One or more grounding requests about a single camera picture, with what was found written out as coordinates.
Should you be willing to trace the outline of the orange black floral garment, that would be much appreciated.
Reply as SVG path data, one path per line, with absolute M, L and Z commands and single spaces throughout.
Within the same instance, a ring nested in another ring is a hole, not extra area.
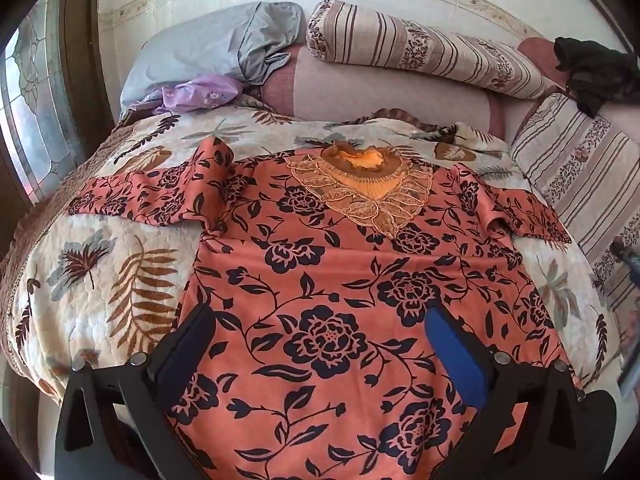
M 428 478 L 473 417 L 431 308 L 515 361 L 565 354 L 514 238 L 567 232 L 461 165 L 338 144 L 235 160 L 212 139 L 90 180 L 70 212 L 201 225 L 179 312 L 211 306 L 214 338 L 170 417 L 213 479 Z

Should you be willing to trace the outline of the cream leaf pattern blanket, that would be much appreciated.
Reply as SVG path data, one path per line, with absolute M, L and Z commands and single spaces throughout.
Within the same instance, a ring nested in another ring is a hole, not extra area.
M 390 145 L 442 166 L 470 155 L 488 182 L 510 188 L 524 183 L 503 141 L 468 127 L 442 142 L 401 110 L 380 110 L 346 126 L 246 106 L 135 120 L 116 129 L 16 231 L 3 263 L 1 307 L 3 350 L 17 374 L 59 399 L 77 353 L 113 365 L 168 332 L 200 227 L 72 217 L 66 209 L 85 180 L 180 164 L 211 136 L 239 159 L 335 141 Z

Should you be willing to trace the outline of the striped floral pillow right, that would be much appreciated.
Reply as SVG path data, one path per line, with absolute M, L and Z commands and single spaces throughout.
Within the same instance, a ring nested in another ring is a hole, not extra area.
M 553 93 L 522 125 L 511 157 L 576 240 L 608 305 L 635 307 L 639 289 L 610 246 L 639 247 L 638 144 L 608 118 L 591 118 Z

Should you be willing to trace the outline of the stained glass window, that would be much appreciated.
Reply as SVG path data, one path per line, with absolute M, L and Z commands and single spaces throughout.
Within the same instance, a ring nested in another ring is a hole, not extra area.
M 86 159 L 67 99 L 61 0 L 38 0 L 1 53 L 1 131 L 29 201 L 52 196 Z

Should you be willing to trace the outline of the purple floral cloth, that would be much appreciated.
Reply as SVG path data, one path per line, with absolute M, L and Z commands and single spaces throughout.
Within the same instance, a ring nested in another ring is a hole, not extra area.
M 149 110 L 154 115 L 190 113 L 213 110 L 240 96 L 243 84 L 231 77 L 204 75 L 182 84 L 164 84 L 143 99 L 131 103 L 130 110 Z

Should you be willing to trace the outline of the black cloth on headboard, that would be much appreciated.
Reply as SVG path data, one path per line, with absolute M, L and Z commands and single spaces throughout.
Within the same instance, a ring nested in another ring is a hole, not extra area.
M 639 64 L 632 54 L 565 37 L 554 40 L 553 52 L 556 69 L 568 73 L 567 90 L 588 117 L 595 118 L 606 102 L 639 104 Z

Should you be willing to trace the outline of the pink mauve quilted mattress cover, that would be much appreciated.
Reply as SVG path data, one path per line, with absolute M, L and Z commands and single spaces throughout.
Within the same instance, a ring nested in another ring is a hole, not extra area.
M 281 115 L 346 122 L 381 108 L 400 108 L 426 124 L 465 122 L 512 143 L 542 99 L 520 100 L 442 77 L 404 70 L 326 63 L 304 44 L 257 90 Z

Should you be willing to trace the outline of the long striped bolster pillow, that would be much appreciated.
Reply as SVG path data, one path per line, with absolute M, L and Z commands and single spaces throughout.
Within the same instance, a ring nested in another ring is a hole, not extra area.
M 520 100 L 536 100 L 548 88 L 534 63 L 508 44 L 445 32 L 340 0 L 317 4 L 308 20 L 306 45 L 323 62 L 406 70 Z

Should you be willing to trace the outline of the brown wooden window frame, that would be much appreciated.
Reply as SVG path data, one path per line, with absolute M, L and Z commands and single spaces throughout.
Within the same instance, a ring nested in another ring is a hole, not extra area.
M 1 53 L 37 1 L 1 0 Z M 98 0 L 61 0 L 58 22 L 67 99 L 85 150 L 85 162 L 114 126 L 101 66 Z M 1 131 L 1 249 L 4 252 L 9 249 L 17 223 L 37 204 L 29 201 L 17 179 Z

